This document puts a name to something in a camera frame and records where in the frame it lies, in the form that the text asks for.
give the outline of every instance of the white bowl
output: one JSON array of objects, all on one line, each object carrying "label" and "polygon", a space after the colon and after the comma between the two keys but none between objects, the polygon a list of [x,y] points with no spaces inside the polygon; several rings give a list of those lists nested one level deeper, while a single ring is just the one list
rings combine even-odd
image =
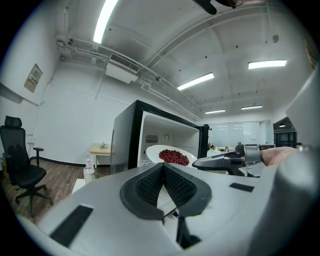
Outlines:
[{"label": "white bowl", "polygon": [[163,150],[179,151],[182,155],[186,156],[189,159],[189,164],[187,165],[187,167],[193,167],[193,162],[197,160],[197,158],[193,154],[190,154],[189,152],[183,149],[166,145],[153,145],[148,147],[146,149],[146,156],[150,159],[150,161],[154,163],[163,163],[164,161],[161,158],[159,158],[159,153]]}]

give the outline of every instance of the red beans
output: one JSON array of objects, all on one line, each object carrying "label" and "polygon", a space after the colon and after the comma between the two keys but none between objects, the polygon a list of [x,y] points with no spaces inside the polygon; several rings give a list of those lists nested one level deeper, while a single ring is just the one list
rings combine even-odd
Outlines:
[{"label": "red beans", "polygon": [[174,163],[182,166],[187,166],[189,164],[189,159],[187,156],[175,150],[162,150],[159,153],[159,158],[164,160],[166,163]]}]

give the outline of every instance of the table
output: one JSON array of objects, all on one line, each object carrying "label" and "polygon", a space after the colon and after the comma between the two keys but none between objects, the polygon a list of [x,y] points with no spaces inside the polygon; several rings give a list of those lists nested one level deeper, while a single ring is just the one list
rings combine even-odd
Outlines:
[{"label": "table", "polygon": [[107,144],[107,148],[100,148],[100,143],[93,143],[90,150],[90,160],[93,169],[97,168],[97,156],[110,156],[111,145]]}]

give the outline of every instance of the black office chair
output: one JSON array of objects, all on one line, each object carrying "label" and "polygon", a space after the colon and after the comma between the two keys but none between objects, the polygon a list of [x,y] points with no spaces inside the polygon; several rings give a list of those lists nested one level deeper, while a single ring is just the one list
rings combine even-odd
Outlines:
[{"label": "black office chair", "polygon": [[26,189],[25,192],[15,197],[15,202],[19,204],[20,198],[29,196],[29,214],[34,218],[35,215],[32,211],[34,196],[50,200],[50,205],[53,205],[54,202],[51,198],[37,192],[40,189],[46,191],[46,185],[35,186],[47,174],[45,169],[39,167],[39,151],[44,149],[40,147],[33,148],[36,150],[37,166],[31,165],[26,149],[26,131],[21,126],[20,118],[6,116],[4,125],[0,127],[0,136],[4,148],[3,157],[5,158],[11,184]]}]

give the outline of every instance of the air conditioner unit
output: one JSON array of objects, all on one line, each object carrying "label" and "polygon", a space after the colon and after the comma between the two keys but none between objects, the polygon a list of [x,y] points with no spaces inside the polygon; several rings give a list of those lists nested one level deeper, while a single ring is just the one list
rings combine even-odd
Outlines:
[{"label": "air conditioner unit", "polygon": [[137,74],[140,70],[140,67],[133,62],[126,60],[123,57],[120,57],[114,53],[111,54],[109,62],[116,64],[117,66],[129,70],[130,72]]},{"label": "air conditioner unit", "polygon": [[131,81],[136,81],[138,79],[137,75],[132,74],[131,72],[123,69],[122,67],[114,65],[110,62],[108,62],[108,64],[106,65],[105,74],[127,84],[129,84]]}]

